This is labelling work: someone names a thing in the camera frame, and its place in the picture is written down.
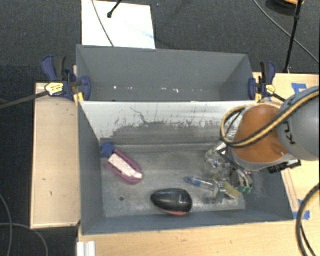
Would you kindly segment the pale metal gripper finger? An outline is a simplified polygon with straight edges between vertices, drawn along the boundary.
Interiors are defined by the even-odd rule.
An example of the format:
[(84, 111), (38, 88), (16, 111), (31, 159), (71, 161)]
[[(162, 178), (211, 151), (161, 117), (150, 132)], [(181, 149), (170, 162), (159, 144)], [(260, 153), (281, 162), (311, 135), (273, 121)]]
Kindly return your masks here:
[(210, 180), (205, 180), (203, 178), (197, 177), (197, 176), (186, 176), (183, 178), (183, 180), (196, 187), (202, 187), (202, 188), (215, 188), (216, 184), (213, 183)]
[(225, 189), (218, 189), (217, 191), (209, 191), (205, 195), (205, 201), (208, 204), (220, 204), (222, 203), (225, 194), (226, 194)]

